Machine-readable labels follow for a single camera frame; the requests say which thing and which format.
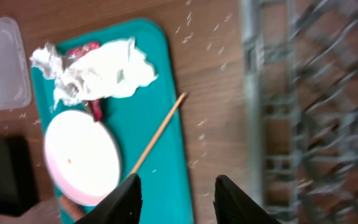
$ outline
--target teal tray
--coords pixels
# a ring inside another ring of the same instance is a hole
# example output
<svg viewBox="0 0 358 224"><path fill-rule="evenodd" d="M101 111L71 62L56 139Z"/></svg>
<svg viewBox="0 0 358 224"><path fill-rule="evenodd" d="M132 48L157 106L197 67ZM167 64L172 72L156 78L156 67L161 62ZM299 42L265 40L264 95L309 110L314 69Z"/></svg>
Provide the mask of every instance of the teal tray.
<svg viewBox="0 0 358 224"><path fill-rule="evenodd" d="M101 102L103 123L116 138L121 152L121 181L131 171L177 98L164 33L153 22L136 19L57 45L57 50L65 54L69 49L94 40L104 44L129 37L136 38L136 46L147 54L147 60L154 65L158 78L148 87L138 88L132 97L107 98ZM82 106L67 107L60 102L55 111L50 111L53 105L53 80L45 80L37 68L32 68L31 74L44 132L53 117L62 111L83 110ZM140 223L194 223L178 111L138 174L142 181L143 196ZM62 192L57 187L55 191L57 197L61 196ZM73 223L63 210L62 220L64 224Z"/></svg>

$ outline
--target wire rack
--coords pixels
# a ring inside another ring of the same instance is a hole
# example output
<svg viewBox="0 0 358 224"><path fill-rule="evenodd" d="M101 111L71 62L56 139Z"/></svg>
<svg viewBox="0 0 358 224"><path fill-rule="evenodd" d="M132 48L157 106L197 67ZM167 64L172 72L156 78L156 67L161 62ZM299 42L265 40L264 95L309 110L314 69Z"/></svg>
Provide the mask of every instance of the wire rack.
<svg viewBox="0 0 358 224"><path fill-rule="evenodd" d="M282 223L358 223L358 1L241 3L247 193Z"/></svg>

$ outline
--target chopstick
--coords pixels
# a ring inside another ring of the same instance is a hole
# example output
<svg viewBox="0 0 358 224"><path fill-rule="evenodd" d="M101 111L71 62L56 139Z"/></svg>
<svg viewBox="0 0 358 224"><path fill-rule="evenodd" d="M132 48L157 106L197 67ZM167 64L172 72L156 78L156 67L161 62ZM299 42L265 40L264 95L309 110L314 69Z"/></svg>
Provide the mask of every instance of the chopstick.
<svg viewBox="0 0 358 224"><path fill-rule="evenodd" d="M132 169L132 171L128 174L128 176L130 176L131 174L135 174L137 172L137 170L139 169L139 167L142 165L142 163L144 162L144 160L146 159L147 155L149 154L149 152L152 150L154 144L157 142L157 140L159 139L159 137L161 136L162 132L164 131L164 129L167 127L167 124L169 123L169 121L171 120L174 112L177 110L177 108L179 107L180 103L183 101L183 99L185 98L186 93L182 93L179 96L179 99L177 100L177 102L173 105L172 109L169 111L169 113L167 114L167 116L165 117L164 121L162 121L162 124L160 125L160 127L158 128L157 132L154 134L152 140L149 142L149 144L147 145L146 149L143 151L142 155L140 156L139 160L136 162L136 165L134 166L134 168Z"/></svg>

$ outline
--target black object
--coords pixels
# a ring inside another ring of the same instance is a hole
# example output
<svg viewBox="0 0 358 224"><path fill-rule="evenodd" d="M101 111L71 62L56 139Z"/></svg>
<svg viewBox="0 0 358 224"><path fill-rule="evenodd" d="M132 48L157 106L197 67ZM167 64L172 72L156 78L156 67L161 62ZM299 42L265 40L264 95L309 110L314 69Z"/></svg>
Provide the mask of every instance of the black object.
<svg viewBox="0 0 358 224"><path fill-rule="evenodd" d="M214 207L218 224L280 224L225 175L216 178Z"/></svg>
<svg viewBox="0 0 358 224"><path fill-rule="evenodd" d="M137 174L130 175L76 224L137 224L142 209L142 187Z"/></svg>
<svg viewBox="0 0 358 224"><path fill-rule="evenodd" d="M20 216L39 202L23 137L0 139L0 213Z"/></svg>

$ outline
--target red wrapper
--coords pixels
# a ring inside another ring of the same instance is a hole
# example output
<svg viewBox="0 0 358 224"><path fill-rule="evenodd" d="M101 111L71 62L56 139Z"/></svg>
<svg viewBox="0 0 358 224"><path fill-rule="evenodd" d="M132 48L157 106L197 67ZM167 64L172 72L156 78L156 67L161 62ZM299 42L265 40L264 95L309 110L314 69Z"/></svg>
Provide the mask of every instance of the red wrapper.
<svg viewBox="0 0 358 224"><path fill-rule="evenodd" d="M76 47L74 49L69 50L67 52L67 55L70 58L79 59L80 57L86 55L91 50L98 49L98 48L100 48L99 42L93 41L85 45L82 45L80 47Z"/></svg>
<svg viewBox="0 0 358 224"><path fill-rule="evenodd" d="M82 45L80 47L76 47L67 52L69 58L79 59L80 57L86 55L88 52L94 49L100 48L100 44L97 41L93 41ZM100 99L88 101L88 106L92 112L93 118L95 121L101 121L102 119L102 110L100 108Z"/></svg>

